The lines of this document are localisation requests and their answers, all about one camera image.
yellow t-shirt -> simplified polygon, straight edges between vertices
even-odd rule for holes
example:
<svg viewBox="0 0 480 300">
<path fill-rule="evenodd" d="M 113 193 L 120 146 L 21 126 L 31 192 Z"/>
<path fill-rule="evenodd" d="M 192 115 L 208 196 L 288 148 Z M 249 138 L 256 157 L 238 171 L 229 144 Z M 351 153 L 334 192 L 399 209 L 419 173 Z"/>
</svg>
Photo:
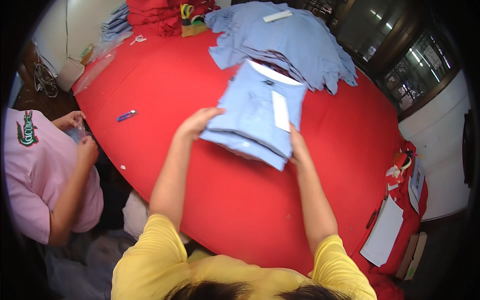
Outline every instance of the yellow t-shirt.
<svg viewBox="0 0 480 300">
<path fill-rule="evenodd" d="M 226 255 L 187 261 L 187 252 L 171 221 L 162 215 L 148 218 L 143 234 L 113 270 L 112 299 L 162 299 L 178 283 L 247 282 L 250 299 L 277 299 L 275 295 L 300 285 L 315 284 L 337 290 L 352 299 L 377 299 L 368 279 L 348 257 L 338 235 L 318 245 L 310 278 L 290 270 L 261 268 Z"/>
</svg>

crocodile logo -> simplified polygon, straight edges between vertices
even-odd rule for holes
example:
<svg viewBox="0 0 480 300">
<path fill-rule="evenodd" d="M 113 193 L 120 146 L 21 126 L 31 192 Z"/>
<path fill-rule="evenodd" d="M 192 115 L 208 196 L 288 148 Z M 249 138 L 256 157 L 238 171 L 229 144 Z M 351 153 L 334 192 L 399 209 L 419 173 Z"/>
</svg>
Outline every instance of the crocodile logo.
<svg viewBox="0 0 480 300">
<path fill-rule="evenodd" d="M 25 111 L 23 130 L 17 122 L 18 142 L 25 147 L 30 147 L 31 145 L 38 143 L 38 138 L 35 135 L 35 129 L 38 128 L 32 123 L 32 114 L 32 110 Z"/>
</svg>

clear plastic bag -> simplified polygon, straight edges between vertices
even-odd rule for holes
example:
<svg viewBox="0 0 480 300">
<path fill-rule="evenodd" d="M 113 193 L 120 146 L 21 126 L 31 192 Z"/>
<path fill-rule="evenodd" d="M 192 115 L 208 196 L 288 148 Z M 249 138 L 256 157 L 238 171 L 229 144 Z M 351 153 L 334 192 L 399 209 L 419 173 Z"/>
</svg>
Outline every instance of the clear plastic bag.
<svg viewBox="0 0 480 300">
<path fill-rule="evenodd" d="M 117 55 L 117 47 L 123 44 L 123 40 L 130 37 L 133 32 L 125 32 L 108 43 L 101 43 L 96 45 L 93 54 L 88 60 L 87 64 L 96 62 L 89 68 L 78 80 L 77 88 L 74 96 L 86 89 L 95 78 L 115 59 Z"/>
<path fill-rule="evenodd" d="M 85 124 L 84 121 L 81 120 L 80 122 L 77 123 L 77 127 L 74 127 L 72 129 L 65 130 L 65 133 L 71 137 L 77 144 L 80 142 L 81 139 L 84 137 L 93 134 L 85 129 Z"/>
<path fill-rule="evenodd" d="M 109 54 L 113 49 L 123 44 L 123 40 L 126 38 L 129 38 L 132 34 L 133 34 L 132 31 L 128 31 L 128 32 L 122 33 L 111 42 L 100 43 L 95 45 L 93 47 L 93 54 L 88 59 L 87 65 Z"/>
</svg>

clothing tag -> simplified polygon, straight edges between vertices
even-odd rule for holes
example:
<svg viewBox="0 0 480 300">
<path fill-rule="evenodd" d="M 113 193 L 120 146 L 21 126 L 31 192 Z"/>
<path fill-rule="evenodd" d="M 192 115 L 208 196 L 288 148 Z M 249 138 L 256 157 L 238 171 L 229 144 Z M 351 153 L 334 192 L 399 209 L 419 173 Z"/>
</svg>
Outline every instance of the clothing tag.
<svg viewBox="0 0 480 300">
<path fill-rule="evenodd" d="M 272 91 L 273 114 L 275 126 L 290 132 L 290 120 L 288 118 L 287 101 L 285 97 Z"/>
</svg>

red table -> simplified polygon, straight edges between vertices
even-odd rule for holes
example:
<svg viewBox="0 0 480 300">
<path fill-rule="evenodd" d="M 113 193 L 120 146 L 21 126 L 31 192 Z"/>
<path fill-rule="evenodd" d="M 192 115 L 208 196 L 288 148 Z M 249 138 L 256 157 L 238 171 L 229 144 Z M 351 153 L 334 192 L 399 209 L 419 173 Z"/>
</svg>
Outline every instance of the red table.
<svg viewBox="0 0 480 300">
<path fill-rule="evenodd" d="M 208 54 L 217 36 L 146 36 L 129 46 L 131 37 L 76 96 L 108 157 L 145 199 L 177 126 L 197 109 L 215 106 L 235 74 L 237 68 L 222 71 Z M 349 255 L 362 246 L 365 227 L 384 197 L 385 171 L 398 150 L 393 106 L 358 75 L 359 86 L 339 82 L 335 96 L 309 91 L 301 122 Z M 132 109 L 138 115 L 117 122 Z M 291 164 L 279 172 L 199 140 L 192 148 L 185 197 L 181 230 L 210 250 L 263 267 L 311 270 Z"/>
</svg>

